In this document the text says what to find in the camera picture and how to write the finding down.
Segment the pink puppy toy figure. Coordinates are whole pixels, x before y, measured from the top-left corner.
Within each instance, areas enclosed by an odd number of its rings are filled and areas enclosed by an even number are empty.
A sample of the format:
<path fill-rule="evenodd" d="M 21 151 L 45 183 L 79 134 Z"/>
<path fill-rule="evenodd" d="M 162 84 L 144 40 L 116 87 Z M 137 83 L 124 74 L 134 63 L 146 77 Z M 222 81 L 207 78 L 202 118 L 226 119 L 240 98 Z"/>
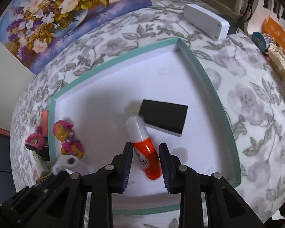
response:
<path fill-rule="evenodd" d="M 81 141 L 75 138 L 73 127 L 67 120 L 59 120 L 53 126 L 53 135 L 61 142 L 62 155 L 73 155 L 81 160 L 85 149 Z"/>

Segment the black power adapter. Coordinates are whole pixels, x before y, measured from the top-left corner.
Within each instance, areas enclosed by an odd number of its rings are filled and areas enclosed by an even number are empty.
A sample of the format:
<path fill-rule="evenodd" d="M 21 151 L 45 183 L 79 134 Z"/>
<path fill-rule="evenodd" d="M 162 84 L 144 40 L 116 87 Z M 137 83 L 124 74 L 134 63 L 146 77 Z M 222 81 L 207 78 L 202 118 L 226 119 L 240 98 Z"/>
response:
<path fill-rule="evenodd" d="M 187 111 L 187 105 L 144 99 L 138 115 L 148 126 L 181 137 Z"/>

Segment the flower painting canvas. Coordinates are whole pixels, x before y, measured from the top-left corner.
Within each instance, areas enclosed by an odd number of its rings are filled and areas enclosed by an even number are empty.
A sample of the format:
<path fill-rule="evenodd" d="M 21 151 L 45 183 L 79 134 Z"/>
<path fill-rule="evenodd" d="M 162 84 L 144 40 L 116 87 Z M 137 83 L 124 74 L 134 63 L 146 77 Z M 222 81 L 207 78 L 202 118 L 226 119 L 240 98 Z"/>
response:
<path fill-rule="evenodd" d="M 94 28 L 151 5 L 151 0 L 13 0 L 0 22 L 0 42 L 37 75 Z"/>

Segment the white round camera device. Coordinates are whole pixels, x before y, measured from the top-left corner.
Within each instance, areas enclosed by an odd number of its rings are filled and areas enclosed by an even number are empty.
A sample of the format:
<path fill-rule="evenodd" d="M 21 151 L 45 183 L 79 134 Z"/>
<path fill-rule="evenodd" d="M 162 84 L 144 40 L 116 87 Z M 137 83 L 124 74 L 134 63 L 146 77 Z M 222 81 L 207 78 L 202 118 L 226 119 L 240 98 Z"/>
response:
<path fill-rule="evenodd" d="M 52 166 L 53 174 L 57 175 L 61 171 L 79 172 L 82 162 L 74 155 L 61 155 Z"/>

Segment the grey floral tablecloth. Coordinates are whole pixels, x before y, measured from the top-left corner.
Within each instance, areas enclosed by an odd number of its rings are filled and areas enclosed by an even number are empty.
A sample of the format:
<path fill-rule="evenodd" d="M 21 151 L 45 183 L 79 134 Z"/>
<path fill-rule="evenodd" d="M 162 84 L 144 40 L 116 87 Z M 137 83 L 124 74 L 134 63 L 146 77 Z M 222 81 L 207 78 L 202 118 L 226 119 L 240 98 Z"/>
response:
<path fill-rule="evenodd" d="M 184 6 L 201 0 L 165 0 L 114 18 L 74 42 L 35 76 L 14 107 L 10 156 L 16 190 L 35 183 L 35 159 L 24 140 L 50 98 L 82 74 L 120 54 L 168 38 L 182 38 L 205 68 L 228 113 L 241 164 L 238 193 L 261 221 L 285 203 L 285 93 L 256 45 L 238 30 L 213 42 L 184 19 Z"/>

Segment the teal white shallow box tray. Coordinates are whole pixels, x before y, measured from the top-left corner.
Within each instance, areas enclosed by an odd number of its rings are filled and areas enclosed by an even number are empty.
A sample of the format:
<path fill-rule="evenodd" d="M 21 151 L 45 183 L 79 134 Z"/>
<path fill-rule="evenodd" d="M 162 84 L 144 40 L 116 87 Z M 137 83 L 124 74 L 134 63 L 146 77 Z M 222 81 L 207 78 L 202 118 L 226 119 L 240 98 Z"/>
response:
<path fill-rule="evenodd" d="M 165 142 L 182 164 L 196 172 L 221 173 L 237 187 L 241 170 L 236 142 L 225 108 L 197 54 L 179 38 L 153 43 L 85 73 L 50 101 L 48 127 L 73 123 L 85 148 L 90 172 L 120 154 L 129 135 L 126 121 L 143 100 L 188 107 L 181 135 L 148 128 L 155 146 Z"/>

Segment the red white glue stick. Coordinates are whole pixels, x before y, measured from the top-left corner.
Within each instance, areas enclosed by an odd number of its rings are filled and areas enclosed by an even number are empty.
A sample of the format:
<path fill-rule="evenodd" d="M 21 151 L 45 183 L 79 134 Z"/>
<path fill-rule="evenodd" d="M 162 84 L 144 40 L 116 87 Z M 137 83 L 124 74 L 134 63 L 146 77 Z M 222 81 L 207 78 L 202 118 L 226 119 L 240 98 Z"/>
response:
<path fill-rule="evenodd" d="M 160 159 L 145 122 L 140 116 L 131 116 L 126 121 L 126 128 L 146 177 L 158 179 L 162 175 Z"/>

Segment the white rectangular box device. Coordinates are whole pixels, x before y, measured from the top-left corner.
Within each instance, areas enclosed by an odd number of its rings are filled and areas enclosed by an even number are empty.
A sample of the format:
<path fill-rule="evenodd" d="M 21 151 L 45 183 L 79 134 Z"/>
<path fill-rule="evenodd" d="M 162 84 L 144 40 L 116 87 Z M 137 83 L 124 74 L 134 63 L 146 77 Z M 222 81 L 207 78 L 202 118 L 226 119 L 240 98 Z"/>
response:
<path fill-rule="evenodd" d="M 223 40 L 227 37 L 230 28 L 229 22 L 199 5 L 185 5 L 184 17 L 214 41 Z"/>

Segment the blue hexagonal toy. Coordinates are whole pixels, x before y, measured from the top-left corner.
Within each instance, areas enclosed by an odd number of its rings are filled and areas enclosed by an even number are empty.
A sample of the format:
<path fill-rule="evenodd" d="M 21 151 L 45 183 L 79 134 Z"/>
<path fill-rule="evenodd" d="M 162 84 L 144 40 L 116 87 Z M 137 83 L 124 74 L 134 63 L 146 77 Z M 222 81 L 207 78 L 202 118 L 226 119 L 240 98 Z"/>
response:
<path fill-rule="evenodd" d="M 258 49 L 261 52 L 268 51 L 268 43 L 266 41 L 265 36 L 261 32 L 255 31 L 251 35 L 251 40 L 254 42 L 254 44 L 258 47 Z"/>

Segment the beige tassel ornament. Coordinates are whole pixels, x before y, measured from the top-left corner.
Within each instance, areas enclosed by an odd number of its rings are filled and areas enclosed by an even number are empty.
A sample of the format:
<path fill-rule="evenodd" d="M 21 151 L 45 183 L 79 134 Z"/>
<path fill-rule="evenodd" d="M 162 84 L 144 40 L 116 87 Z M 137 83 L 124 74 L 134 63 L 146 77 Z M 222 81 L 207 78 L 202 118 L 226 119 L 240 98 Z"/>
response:
<path fill-rule="evenodd" d="M 279 46 L 272 44 L 268 48 L 268 56 L 274 63 L 274 69 L 278 75 L 285 81 L 285 54 L 283 50 Z"/>

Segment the orange paper box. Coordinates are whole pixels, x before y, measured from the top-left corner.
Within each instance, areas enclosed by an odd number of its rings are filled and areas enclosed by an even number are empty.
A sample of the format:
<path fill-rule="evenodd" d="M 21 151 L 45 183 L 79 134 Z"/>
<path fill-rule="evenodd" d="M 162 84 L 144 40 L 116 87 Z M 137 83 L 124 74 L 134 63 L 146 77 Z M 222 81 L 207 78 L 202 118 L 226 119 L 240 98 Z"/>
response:
<path fill-rule="evenodd" d="M 263 22 L 262 30 L 272 36 L 285 52 L 285 29 L 278 22 L 269 17 Z"/>

